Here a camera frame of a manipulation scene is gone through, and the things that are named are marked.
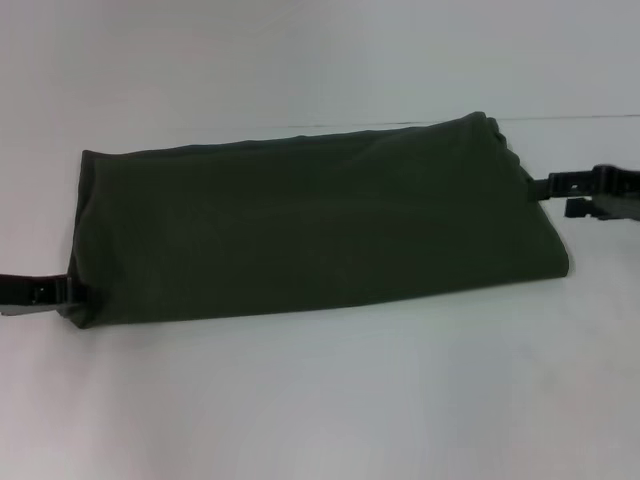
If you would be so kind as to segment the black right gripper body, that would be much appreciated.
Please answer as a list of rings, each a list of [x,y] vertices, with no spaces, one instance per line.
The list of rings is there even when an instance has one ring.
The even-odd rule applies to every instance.
[[[639,171],[613,165],[593,169],[592,201],[600,220],[639,220]]]

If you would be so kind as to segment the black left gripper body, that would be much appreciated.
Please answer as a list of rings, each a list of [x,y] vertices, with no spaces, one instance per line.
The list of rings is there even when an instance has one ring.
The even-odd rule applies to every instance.
[[[1,315],[19,316],[53,310],[56,277],[1,275]]]

